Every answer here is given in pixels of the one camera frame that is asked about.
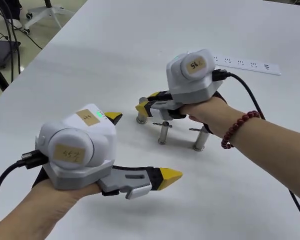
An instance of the metal cylinder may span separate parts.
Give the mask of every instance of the metal cylinder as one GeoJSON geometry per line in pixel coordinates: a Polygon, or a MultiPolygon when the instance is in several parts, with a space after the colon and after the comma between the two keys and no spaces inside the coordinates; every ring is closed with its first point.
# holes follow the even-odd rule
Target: metal cylinder
{"type": "MultiPolygon", "coordinates": [[[[141,104],[141,103],[143,103],[143,102],[146,102],[146,101],[148,101],[148,98],[146,98],[146,97],[140,97],[140,99],[139,99],[139,104],[141,104]]],[[[147,121],[148,121],[148,119],[147,119],[147,117],[146,116],[144,116],[144,115],[142,115],[140,112],[138,113],[138,116],[136,117],[136,122],[138,123],[138,124],[146,124],[147,123],[147,121]]]]}
{"type": "Polygon", "coordinates": [[[169,129],[169,122],[164,121],[161,126],[161,132],[158,139],[159,144],[164,145],[166,144],[166,139],[168,135],[168,129],[169,129]]]}
{"type": "Polygon", "coordinates": [[[193,150],[195,150],[197,152],[201,152],[203,149],[205,149],[205,144],[206,144],[208,137],[209,137],[209,132],[203,126],[201,128],[201,131],[199,132],[198,137],[196,138],[194,145],[193,145],[193,150]]]}

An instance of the table surface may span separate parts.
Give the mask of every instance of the table surface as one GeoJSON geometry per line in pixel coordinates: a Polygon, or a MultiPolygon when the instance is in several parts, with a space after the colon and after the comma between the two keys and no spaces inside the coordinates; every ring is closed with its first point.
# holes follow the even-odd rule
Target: table surface
{"type": "MultiPolygon", "coordinates": [[[[229,69],[253,90],[269,121],[300,132],[300,7],[245,0],[88,0],[0,97],[0,174],[33,150],[43,123],[85,104],[122,112],[117,165],[168,167],[183,177],[163,191],[125,200],[81,200],[49,240],[299,239],[300,214],[288,190],[236,149],[211,136],[203,152],[188,119],[160,127],[136,123],[143,96],[167,89],[166,64],[187,51],[279,64],[282,75],[229,69]]],[[[254,109],[234,79],[228,103],[254,109]]],[[[0,219],[27,194],[39,169],[20,168],[0,190],[0,219]]]]}

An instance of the red beaded bracelet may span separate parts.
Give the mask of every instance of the red beaded bracelet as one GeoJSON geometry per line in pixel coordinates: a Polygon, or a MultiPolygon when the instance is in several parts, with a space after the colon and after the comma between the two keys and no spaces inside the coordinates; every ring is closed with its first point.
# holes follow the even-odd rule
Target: red beaded bracelet
{"type": "Polygon", "coordinates": [[[236,121],[235,124],[232,125],[232,127],[229,128],[229,130],[225,133],[222,141],[221,141],[221,146],[224,149],[231,149],[234,146],[229,142],[229,140],[231,139],[231,137],[233,136],[233,134],[235,134],[235,132],[249,119],[252,118],[260,118],[260,114],[257,111],[250,111],[247,114],[244,114],[240,119],[238,119],[236,121]]]}

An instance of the paper label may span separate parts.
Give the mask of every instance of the paper label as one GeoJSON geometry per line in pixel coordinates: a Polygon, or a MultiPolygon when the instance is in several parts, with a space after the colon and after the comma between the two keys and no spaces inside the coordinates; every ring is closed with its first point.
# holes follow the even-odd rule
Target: paper label
{"type": "Polygon", "coordinates": [[[69,163],[82,164],[85,153],[86,149],[84,148],[56,144],[53,158],[69,163]]]}
{"type": "Polygon", "coordinates": [[[203,69],[206,67],[206,61],[202,56],[197,57],[195,60],[189,62],[186,65],[186,69],[188,70],[189,74],[195,74],[199,70],[203,69]]]}
{"type": "Polygon", "coordinates": [[[94,124],[100,123],[99,119],[93,115],[88,109],[84,109],[76,112],[76,114],[87,124],[88,126],[92,126],[94,124]]]}

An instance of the gray floor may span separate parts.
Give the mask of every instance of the gray floor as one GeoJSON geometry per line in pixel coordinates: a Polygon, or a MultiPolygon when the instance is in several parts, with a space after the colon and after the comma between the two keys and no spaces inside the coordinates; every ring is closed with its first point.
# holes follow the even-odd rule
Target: gray floor
{"type": "MultiPolygon", "coordinates": [[[[62,5],[65,9],[76,12],[86,0],[52,0],[53,4],[62,5]]],[[[22,4],[22,11],[20,14],[21,22],[25,24],[27,22],[26,13],[27,9],[42,7],[44,5],[43,0],[20,0],[22,4]]],[[[61,25],[65,25],[67,21],[70,19],[69,16],[58,15],[58,19],[61,25]]],[[[55,21],[52,18],[47,18],[39,21],[30,27],[30,36],[33,40],[44,47],[47,43],[57,34],[59,31],[59,27],[56,25],[55,21]]],[[[7,34],[6,25],[2,17],[0,16],[0,32],[3,34],[7,34]]],[[[21,42],[20,46],[20,56],[21,56],[21,69],[24,69],[28,66],[28,64],[37,56],[37,54],[41,51],[38,47],[36,47],[23,33],[16,31],[16,36],[19,42],[21,42]]],[[[10,82],[11,80],[11,67],[10,64],[7,64],[5,69],[1,69],[5,78],[10,82]]],[[[17,65],[17,55],[15,55],[14,61],[14,75],[15,78],[18,76],[18,65],[17,65]]]]}

